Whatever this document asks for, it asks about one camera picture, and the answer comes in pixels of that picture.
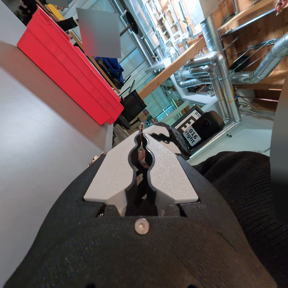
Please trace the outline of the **grey desk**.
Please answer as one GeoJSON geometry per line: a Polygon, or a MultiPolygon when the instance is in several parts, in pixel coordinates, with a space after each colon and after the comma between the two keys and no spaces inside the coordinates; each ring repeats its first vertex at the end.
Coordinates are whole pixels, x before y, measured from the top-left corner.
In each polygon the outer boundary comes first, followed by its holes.
{"type": "Polygon", "coordinates": [[[1,42],[1,287],[49,210],[92,161],[112,148],[99,125],[18,47],[1,42]]]}

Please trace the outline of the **black round lamp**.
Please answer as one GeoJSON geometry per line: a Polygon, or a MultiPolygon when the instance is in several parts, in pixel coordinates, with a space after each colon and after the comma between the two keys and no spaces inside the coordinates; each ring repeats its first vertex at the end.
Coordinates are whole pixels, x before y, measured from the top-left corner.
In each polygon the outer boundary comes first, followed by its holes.
{"type": "Polygon", "coordinates": [[[128,25],[127,25],[127,27],[125,27],[124,30],[121,31],[120,37],[129,29],[132,29],[134,34],[138,35],[139,29],[138,29],[137,23],[136,23],[134,17],[132,16],[132,14],[130,12],[126,11],[125,16],[126,16],[126,19],[128,21],[128,25]]]}

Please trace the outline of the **black office chair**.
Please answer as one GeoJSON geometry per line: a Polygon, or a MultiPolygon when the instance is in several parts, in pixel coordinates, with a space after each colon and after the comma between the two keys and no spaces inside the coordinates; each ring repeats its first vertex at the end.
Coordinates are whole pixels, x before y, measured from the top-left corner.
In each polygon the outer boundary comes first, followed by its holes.
{"type": "Polygon", "coordinates": [[[113,126],[116,126],[117,124],[126,131],[132,131],[135,129],[135,127],[131,125],[122,114],[118,116],[118,118],[113,123],[113,126]]]}

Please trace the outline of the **silver insulated pipe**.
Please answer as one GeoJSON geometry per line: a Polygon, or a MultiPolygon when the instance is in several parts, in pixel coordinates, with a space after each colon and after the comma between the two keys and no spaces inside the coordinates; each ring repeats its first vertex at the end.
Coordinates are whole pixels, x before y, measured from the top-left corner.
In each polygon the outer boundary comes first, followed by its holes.
{"type": "Polygon", "coordinates": [[[213,14],[201,22],[200,26],[210,54],[210,63],[216,67],[216,74],[224,92],[229,116],[233,122],[238,124],[242,119],[213,14]]]}
{"type": "Polygon", "coordinates": [[[211,84],[211,65],[184,68],[174,72],[174,78],[180,88],[211,84]]]}
{"type": "Polygon", "coordinates": [[[276,41],[256,70],[246,73],[233,73],[232,84],[257,84],[268,77],[288,54],[288,33],[276,41]]]}

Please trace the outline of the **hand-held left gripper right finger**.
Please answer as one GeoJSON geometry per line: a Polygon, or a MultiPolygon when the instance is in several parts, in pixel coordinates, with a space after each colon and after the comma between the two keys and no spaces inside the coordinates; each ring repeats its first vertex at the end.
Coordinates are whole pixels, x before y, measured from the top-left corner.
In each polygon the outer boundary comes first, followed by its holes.
{"type": "Polygon", "coordinates": [[[163,216],[170,205],[197,202],[199,197],[175,153],[147,133],[146,149],[152,155],[148,182],[156,191],[155,205],[163,216]]]}

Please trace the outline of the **person's black knit sweater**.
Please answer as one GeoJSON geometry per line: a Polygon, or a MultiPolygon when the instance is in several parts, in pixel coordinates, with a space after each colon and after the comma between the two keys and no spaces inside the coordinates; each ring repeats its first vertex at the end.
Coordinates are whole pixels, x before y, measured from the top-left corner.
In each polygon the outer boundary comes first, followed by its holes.
{"type": "Polygon", "coordinates": [[[270,157],[251,151],[223,151],[192,167],[223,196],[277,286],[287,288],[288,226],[276,218],[270,157]]]}

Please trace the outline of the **blue jacket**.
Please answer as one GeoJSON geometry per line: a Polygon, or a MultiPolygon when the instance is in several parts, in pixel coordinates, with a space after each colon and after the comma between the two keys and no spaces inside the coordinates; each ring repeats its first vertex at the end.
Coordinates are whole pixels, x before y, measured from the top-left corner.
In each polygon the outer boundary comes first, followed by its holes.
{"type": "Polygon", "coordinates": [[[96,63],[109,77],[117,89],[121,89],[124,85],[123,71],[124,69],[119,64],[117,58],[95,57],[96,63]]]}

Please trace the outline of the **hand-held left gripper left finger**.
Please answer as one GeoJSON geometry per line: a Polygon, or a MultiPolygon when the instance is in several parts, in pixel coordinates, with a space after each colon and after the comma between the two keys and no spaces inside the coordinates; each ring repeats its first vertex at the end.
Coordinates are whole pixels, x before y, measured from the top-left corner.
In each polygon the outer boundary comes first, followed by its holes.
{"type": "Polygon", "coordinates": [[[141,132],[134,132],[106,155],[88,187],[84,200],[114,205],[121,216],[134,203],[137,182],[136,167],[140,165],[138,150],[141,132]]]}

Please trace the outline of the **wooden ceiling beam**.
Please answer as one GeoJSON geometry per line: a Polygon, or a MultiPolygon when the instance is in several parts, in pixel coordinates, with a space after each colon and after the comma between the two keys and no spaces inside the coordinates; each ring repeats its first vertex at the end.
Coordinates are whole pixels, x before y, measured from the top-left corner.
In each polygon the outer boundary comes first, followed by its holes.
{"type": "Polygon", "coordinates": [[[174,60],[165,70],[157,75],[151,82],[149,82],[144,88],[142,88],[138,95],[144,100],[150,95],[156,88],[163,84],[168,78],[171,77],[177,70],[179,70],[186,62],[197,57],[199,52],[205,48],[206,42],[204,37],[197,39],[188,50],[186,50],[181,56],[174,60]]]}

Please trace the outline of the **red plastic bin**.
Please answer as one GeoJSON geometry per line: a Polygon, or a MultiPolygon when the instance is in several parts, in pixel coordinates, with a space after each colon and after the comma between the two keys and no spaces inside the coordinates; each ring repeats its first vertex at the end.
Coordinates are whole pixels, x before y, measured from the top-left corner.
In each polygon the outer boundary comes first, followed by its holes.
{"type": "Polygon", "coordinates": [[[116,122],[119,96],[39,6],[17,47],[99,125],[116,122]]]}

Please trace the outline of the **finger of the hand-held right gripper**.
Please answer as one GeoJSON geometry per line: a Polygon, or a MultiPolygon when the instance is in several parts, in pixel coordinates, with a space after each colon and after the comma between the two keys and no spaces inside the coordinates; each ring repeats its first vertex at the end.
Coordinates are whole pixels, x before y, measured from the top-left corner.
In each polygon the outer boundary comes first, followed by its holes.
{"type": "Polygon", "coordinates": [[[150,135],[153,139],[158,142],[169,143],[171,140],[170,126],[165,123],[157,123],[149,126],[143,130],[144,133],[150,135]]]}
{"type": "Polygon", "coordinates": [[[160,144],[162,144],[164,147],[166,147],[168,150],[170,150],[174,154],[177,154],[177,155],[181,155],[182,154],[182,152],[180,151],[178,146],[176,146],[173,142],[167,143],[167,142],[164,142],[164,141],[160,141],[160,144]]]}

